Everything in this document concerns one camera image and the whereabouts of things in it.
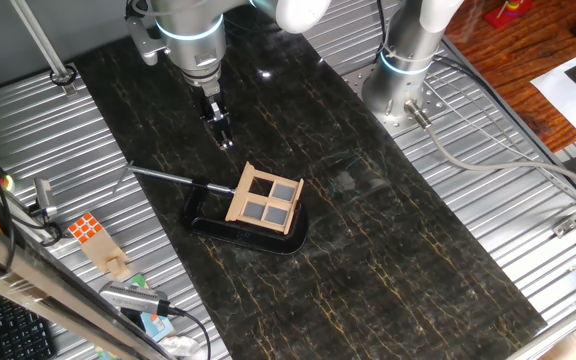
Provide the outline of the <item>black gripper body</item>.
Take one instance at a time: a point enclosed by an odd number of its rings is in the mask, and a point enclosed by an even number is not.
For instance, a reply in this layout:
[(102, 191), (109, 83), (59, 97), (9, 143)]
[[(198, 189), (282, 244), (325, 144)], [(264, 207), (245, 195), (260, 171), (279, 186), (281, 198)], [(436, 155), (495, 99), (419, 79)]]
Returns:
[(196, 87), (195, 100), (200, 117), (209, 130), (225, 131), (229, 127), (229, 114), (217, 80), (210, 80)]

